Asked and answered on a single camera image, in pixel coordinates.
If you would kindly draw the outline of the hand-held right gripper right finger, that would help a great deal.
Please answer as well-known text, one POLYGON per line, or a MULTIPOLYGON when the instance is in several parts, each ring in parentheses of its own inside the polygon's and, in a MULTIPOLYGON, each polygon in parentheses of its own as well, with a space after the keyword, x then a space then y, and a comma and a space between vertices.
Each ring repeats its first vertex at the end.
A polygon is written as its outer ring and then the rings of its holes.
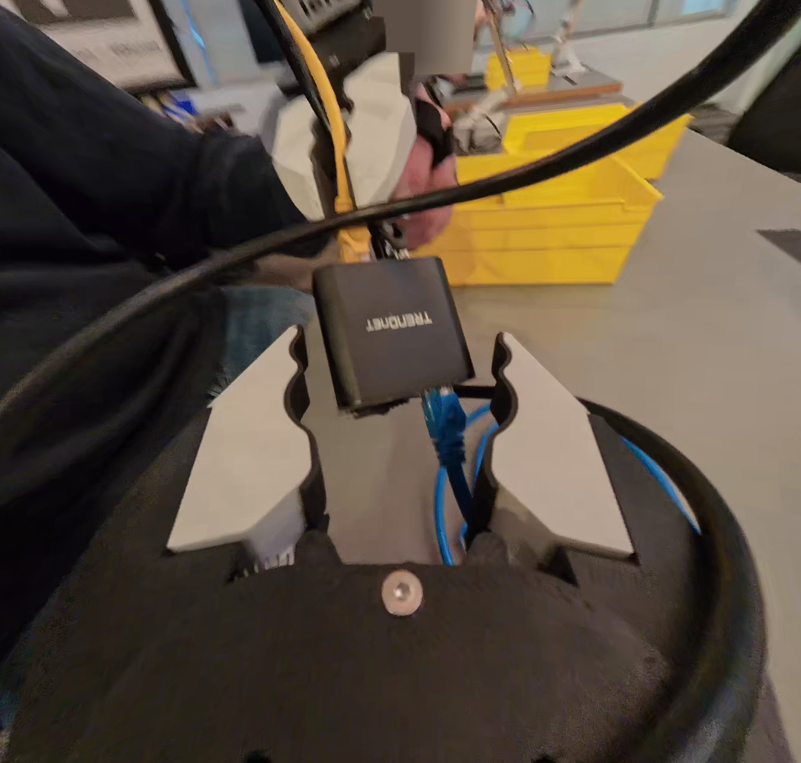
POLYGON ((568 551, 630 561, 635 546, 588 410, 505 331, 492 374, 496 429, 476 476, 468 542, 492 532, 530 568, 568 551))

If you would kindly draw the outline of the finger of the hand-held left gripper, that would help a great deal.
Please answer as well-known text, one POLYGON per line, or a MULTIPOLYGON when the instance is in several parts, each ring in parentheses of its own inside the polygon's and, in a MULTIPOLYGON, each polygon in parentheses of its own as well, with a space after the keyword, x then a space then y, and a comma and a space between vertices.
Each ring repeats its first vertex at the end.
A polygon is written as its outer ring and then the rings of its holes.
POLYGON ((271 156, 295 207, 309 220, 331 217, 332 143, 305 98, 279 110, 271 156))
POLYGON ((346 118, 345 152, 355 206, 386 203, 393 196, 416 142, 413 105, 404 94, 402 57, 383 52, 344 80, 353 107, 346 118))

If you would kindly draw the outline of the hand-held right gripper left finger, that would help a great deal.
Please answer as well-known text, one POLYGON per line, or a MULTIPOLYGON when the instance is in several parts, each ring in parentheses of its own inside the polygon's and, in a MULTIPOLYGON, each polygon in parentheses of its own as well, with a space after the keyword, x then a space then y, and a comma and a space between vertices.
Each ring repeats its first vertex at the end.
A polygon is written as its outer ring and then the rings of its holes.
POLYGON ((306 369, 305 331, 292 326, 212 400, 168 551, 241 544, 256 571, 277 568, 325 524, 321 461, 303 424, 306 369))

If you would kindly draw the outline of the black network switch box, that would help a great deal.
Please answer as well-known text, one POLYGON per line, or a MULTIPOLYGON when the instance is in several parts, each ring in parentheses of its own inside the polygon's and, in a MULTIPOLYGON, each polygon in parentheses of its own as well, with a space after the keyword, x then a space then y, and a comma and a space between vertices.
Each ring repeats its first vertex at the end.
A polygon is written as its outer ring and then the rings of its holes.
POLYGON ((327 265, 312 294, 341 412, 386 412, 474 377, 439 257, 327 265))

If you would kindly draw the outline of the person's left forearm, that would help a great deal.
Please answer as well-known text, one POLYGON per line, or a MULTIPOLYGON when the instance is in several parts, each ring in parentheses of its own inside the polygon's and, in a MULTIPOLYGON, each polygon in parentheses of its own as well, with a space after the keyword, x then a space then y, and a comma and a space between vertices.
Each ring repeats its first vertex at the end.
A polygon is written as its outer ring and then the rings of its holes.
POLYGON ((132 99, 112 115, 110 224, 126 249, 178 270, 303 221, 261 140, 196 133, 132 99))

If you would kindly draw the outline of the person's blue jeans legs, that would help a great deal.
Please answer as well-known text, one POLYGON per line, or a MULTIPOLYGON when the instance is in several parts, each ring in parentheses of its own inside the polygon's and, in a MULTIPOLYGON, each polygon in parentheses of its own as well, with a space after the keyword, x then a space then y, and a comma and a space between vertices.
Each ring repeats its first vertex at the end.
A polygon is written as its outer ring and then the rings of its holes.
POLYGON ((304 326, 315 315, 312 296, 290 287, 235 285, 222 292, 224 344, 210 398, 225 390, 287 329, 304 326))

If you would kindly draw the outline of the wooden instruction board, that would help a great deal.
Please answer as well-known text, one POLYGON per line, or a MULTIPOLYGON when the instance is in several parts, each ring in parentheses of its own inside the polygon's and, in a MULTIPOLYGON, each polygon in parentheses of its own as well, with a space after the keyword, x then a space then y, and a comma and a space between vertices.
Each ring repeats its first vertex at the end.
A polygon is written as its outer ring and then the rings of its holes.
POLYGON ((498 97, 503 94, 507 99, 513 97, 518 90, 518 82, 514 77, 509 49, 503 36, 504 18, 514 13, 514 7, 508 0, 480 0, 484 13, 484 26, 489 30, 492 40, 492 52, 487 57, 484 81, 486 88, 498 97))

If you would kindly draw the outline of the white printed sign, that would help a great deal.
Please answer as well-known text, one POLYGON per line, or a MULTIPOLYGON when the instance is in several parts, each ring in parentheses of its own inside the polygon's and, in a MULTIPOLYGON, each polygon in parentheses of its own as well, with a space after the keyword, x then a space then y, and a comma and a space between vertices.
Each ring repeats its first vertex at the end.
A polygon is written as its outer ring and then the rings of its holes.
POLYGON ((129 93, 195 85, 163 0, 2 0, 2 7, 129 93))

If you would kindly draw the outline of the black mesh office chair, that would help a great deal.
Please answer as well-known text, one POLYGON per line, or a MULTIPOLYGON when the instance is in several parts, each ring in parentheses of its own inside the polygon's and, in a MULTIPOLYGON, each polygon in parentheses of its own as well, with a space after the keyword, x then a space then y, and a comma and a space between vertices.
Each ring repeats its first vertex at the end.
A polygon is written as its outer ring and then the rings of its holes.
POLYGON ((800 181, 799 48, 731 130, 726 147, 800 181))

